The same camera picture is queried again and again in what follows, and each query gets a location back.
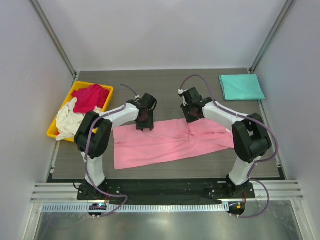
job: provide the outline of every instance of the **robotic arm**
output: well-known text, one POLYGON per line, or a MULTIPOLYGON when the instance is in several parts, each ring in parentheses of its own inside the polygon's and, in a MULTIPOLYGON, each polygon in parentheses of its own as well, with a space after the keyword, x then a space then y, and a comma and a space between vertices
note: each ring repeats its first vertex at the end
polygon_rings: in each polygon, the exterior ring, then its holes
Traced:
POLYGON ((217 101, 215 104, 210 97, 203 99, 195 87, 186 91, 180 89, 178 93, 183 97, 183 104, 180 107, 188 123, 206 118, 232 131, 237 158, 232 171, 226 176, 226 182, 232 197, 241 195, 249 182, 248 173, 253 164, 272 146, 267 130, 242 116, 263 123, 261 116, 257 113, 247 115, 236 112, 217 101))
MULTIPOLYGON (((74 137, 74 141, 84 161, 86 161, 85 151, 91 126, 97 118, 103 116, 94 126, 94 128, 98 128, 98 130, 96 133, 92 133, 87 159, 88 174, 99 189, 103 190, 102 183, 106 179, 103 172, 102 157, 108 147, 111 131, 131 121, 135 121, 137 130, 152 130, 154 128, 153 111, 157 103, 157 100, 152 95, 145 93, 142 98, 137 97, 136 100, 129 100, 125 105, 112 111, 102 112, 100 114, 90 111, 85 115, 74 137)), ((95 192, 95 189, 91 187, 91 181, 88 176, 85 176, 85 181, 87 188, 91 188, 92 191, 95 192)))

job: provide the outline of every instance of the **pink cloth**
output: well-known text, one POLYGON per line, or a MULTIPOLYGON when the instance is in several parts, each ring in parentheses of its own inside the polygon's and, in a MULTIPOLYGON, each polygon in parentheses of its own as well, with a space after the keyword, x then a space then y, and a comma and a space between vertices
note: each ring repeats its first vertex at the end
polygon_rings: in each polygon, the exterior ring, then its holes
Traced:
POLYGON ((98 84, 73 91, 71 94, 72 97, 77 98, 73 112, 86 114, 87 112, 93 111, 96 106, 102 109, 109 93, 109 90, 102 88, 98 84))
POLYGON ((215 121, 185 119, 157 121, 154 129, 136 125, 114 129, 114 168, 127 169, 196 157, 234 148, 233 135, 215 121))

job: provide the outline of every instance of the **white cloth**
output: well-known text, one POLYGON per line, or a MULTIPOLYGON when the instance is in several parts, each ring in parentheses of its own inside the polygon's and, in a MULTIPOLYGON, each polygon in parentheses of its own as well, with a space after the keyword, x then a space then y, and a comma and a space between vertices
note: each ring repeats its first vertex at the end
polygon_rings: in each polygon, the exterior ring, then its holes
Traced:
MULTIPOLYGON (((77 100, 78 99, 74 97, 71 101, 67 102, 57 114, 55 122, 59 131, 59 135, 55 137, 57 141, 74 138, 85 118, 85 114, 83 113, 74 113, 77 100)), ((102 109, 96 106, 94 111, 96 113, 101 113, 102 109)))

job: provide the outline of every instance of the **yellow plastic bin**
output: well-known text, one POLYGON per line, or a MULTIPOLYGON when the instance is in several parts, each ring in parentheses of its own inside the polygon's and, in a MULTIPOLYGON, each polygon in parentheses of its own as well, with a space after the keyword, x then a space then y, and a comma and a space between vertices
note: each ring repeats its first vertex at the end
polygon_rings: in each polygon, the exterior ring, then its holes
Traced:
MULTIPOLYGON (((86 89, 88 87, 90 87, 91 85, 94 85, 95 83, 89 83, 89 82, 84 82, 84 81, 76 81, 71 90, 69 91, 68 95, 66 96, 62 106, 60 107, 60 109, 67 103, 70 102, 74 97, 71 95, 75 90, 78 91, 79 89, 86 89)), ((106 85, 100 85, 102 88, 107 89, 110 91, 104 105, 102 108, 103 112, 106 112, 110 102, 112 101, 112 97, 114 95, 114 88, 112 86, 106 86, 106 85)), ((56 138, 56 133, 58 132, 58 128, 56 126, 56 120, 57 120, 57 115, 55 116, 54 120, 52 121, 48 131, 46 132, 46 135, 50 138, 56 138)), ((73 138, 65 138, 63 140, 69 141, 69 142, 74 142, 73 138)))

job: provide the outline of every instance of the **green folded fabric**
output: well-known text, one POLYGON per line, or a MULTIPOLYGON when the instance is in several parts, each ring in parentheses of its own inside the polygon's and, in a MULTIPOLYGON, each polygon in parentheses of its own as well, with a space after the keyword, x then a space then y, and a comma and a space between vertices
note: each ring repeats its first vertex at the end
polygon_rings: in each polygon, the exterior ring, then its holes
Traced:
POLYGON ((227 101, 265 99, 256 74, 221 75, 219 79, 227 101))

